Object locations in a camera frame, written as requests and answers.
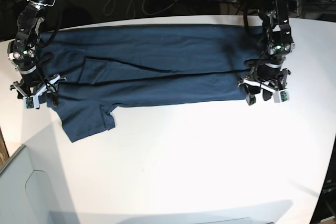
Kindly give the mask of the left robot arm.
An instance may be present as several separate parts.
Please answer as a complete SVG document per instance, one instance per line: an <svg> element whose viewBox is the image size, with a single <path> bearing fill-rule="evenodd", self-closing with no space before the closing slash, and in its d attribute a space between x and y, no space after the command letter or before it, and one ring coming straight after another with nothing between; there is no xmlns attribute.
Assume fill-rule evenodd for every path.
<svg viewBox="0 0 336 224"><path fill-rule="evenodd" d="M260 93L264 101L286 102L289 100L287 79L291 72L282 65L295 47L289 24L288 0L247 0L243 9L244 28L252 36L248 23L250 7L256 9L262 21L258 42L263 49L257 59L244 62L249 73L239 80L238 85L244 87L248 105L255 104L256 95Z"/></svg>

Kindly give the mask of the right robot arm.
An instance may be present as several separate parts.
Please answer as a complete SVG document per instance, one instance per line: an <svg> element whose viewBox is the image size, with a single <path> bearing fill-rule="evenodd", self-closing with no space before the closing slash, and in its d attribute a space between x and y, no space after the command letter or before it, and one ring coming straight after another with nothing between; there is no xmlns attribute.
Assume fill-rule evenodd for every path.
<svg viewBox="0 0 336 224"><path fill-rule="evenodd" d="M8 44L7 56L21 76L20 81L10 85L17 92L25 109L39 109L40 97L46 95L57 107L59 74L47 76L43 67L49 64L54 55L50 52L40 56L37 50L46 48L56 37L59 26L47 41L41 40L41 28L45 21L46 8L54 6L56 0L26 0L27 5L17 19L18 31L15 39Z"/></svg>

